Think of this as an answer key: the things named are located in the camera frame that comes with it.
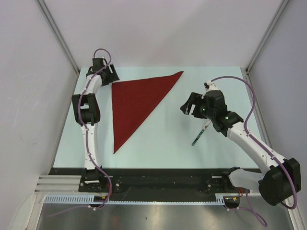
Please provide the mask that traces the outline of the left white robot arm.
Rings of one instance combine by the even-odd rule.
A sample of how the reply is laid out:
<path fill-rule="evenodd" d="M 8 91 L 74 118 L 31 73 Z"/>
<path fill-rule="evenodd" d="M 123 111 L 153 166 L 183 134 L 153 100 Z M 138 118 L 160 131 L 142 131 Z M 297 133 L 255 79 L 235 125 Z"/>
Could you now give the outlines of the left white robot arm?
<path fill-rule="evenodd" d="M 113 64 L 105 57 L 95 57 L 86 74 L 85 86 L 81 93 L 71 98 L 75 121 L 80 125 L 84 142 L 84 168 L 94 170 L 101 167 L 97 146 L 97 129 L 101 113 L 96 98 L 100 88 L 119 80 Z"/>

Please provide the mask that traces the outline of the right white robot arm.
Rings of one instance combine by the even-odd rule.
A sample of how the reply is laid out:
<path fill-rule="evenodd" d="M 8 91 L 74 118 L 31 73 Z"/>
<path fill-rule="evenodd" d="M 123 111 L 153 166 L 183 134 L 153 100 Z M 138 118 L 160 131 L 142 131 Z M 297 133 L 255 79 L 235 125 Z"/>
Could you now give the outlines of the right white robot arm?
<path fill-rule="evenodd" d="M 204 95 L 192 92 L 180 107 L 195 118 L 209 119 L 213 128 L 236 143 L 258 166 L 260 173 L 233 167 L 223 172 L 221 186 L 226 192 L 238 187 L 261 194 L 270 205 L 282 204 L 293 197 L 289 209 L 297 207 L 297 192 L 301 190 L 300 164 L 294 159 L 286 159 L 260 141 L 248 129 L 237 113 L 229 111 L 220 90 L 211 90 Z"/>

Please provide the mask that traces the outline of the red cloth napkin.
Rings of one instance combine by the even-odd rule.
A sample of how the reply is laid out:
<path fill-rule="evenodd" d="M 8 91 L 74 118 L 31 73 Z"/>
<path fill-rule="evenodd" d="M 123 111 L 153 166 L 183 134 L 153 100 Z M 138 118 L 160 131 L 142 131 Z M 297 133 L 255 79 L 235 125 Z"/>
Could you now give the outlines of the red cloth napkin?
<path fill-rule="evenodd" d="M 142 125 L 183 73 L 112 84 L 114 153 Z"/>

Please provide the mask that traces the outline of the knife with dark handle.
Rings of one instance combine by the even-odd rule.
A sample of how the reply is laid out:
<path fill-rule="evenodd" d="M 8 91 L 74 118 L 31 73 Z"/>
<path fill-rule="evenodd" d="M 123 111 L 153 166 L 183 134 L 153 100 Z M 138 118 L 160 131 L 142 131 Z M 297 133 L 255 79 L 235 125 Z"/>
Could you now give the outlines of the knife with dark handle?
<path fill-rule="evenodd" d="M 197 141 L 200 139 L 200 137 L 202 136 L 202 134 L 204 133 L 204 131 L 208 128 L 208 126 L 211 124 L 211 120 L 208 120 L 204 126 L 202 127 L 201 131 L 199 132 L 199 134 L 197 135 L 197 137 L 194 139 L 194 141 L 192 142 L 192 146 L 194 146 Z"/>

